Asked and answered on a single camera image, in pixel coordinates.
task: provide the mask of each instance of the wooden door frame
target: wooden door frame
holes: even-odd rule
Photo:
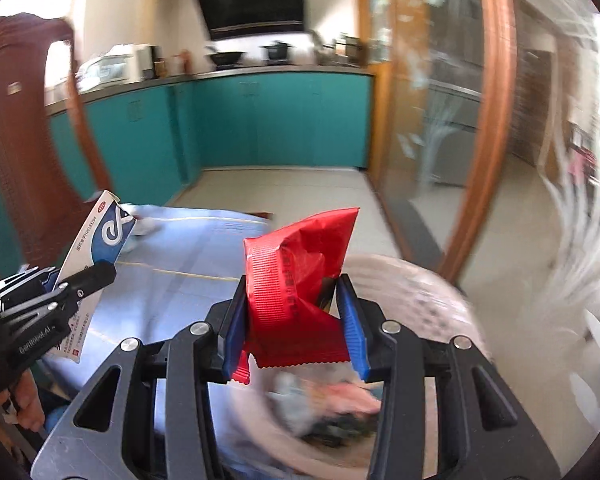
[[[513,108],[516,79],[517,43],[513,0],[481,0],[484,27],[484,69],[482,79],[481,106],[478,113],[474,159],[467,180],[462,207],[456,215],[453,235],[443,250],[443,259],[438,273],[451,283],[456,283],[466,265],[472,249],[488,218],[490,205],[499,182],[509,136],[509,125]],[[358,32],[368,34],[368,0],[358,0]],[[390,20],[397,19],[395,0],[390,6]],[[394,84],[384,96],[374,95],[374,115],[369,153],[369,177],[379,192],[382,174],[386,169],[388,133],[392,127],[392,100]],[[381,198],[390,224],[392,213]],[[402,256],[409,257],[410,248],[405,240],[400,242]]]

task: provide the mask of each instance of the blue gripper pad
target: blue gripper pad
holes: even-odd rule
[[[382,310],[377,303],[359,298],[346,274],[336,282],[336,300],[353,369],[367,383],[381,381],[390,363],[378,332],[385,321]]]
[[[227,381],[240,361],[247,330],[247,307],[246,279],[243,276],[218,331],[218,355],[223,359],[222,375]]]

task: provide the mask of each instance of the red wrapper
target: red wrapper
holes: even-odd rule
[[[248,337],[234,380],[259,367],[349,360],[340,320],[317,306],[342,270],[358,208],[320,213],[247,238]]]

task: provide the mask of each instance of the black range hood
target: black range hood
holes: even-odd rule
[[[304,0],[198,0],[211,40],[303,32]]]

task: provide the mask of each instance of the white appliance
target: white appliance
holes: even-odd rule
[[[84,63],[77,74],[78,92],[156,79],[159,49],[151,44],[116,45],[104,56]]]

